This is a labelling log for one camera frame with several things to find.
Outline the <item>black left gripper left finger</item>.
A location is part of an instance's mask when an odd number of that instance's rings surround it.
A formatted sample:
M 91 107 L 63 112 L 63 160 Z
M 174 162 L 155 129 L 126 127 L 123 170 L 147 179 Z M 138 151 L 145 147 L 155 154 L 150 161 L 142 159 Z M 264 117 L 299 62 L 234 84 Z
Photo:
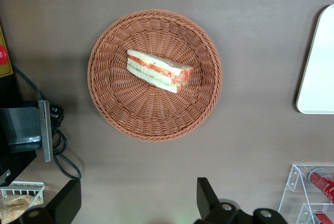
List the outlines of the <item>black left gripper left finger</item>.
M 81 181 L 70 180 L 47 205 L 27 209 L 15 223 L 72 223 L 81 209 Z

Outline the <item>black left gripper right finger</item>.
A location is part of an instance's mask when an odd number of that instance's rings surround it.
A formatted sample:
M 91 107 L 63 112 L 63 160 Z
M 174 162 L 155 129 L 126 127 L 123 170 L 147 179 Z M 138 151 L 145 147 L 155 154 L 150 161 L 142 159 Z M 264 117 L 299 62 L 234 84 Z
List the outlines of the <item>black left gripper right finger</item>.
M 242 211 L 235 201 L 219 199 L 207 178 L 197 179 L 196 199 L 200 218 L 195 223 L 266 224 L 287 222 L 281 214 L 273 209 L 258 208 L 249 215 Z

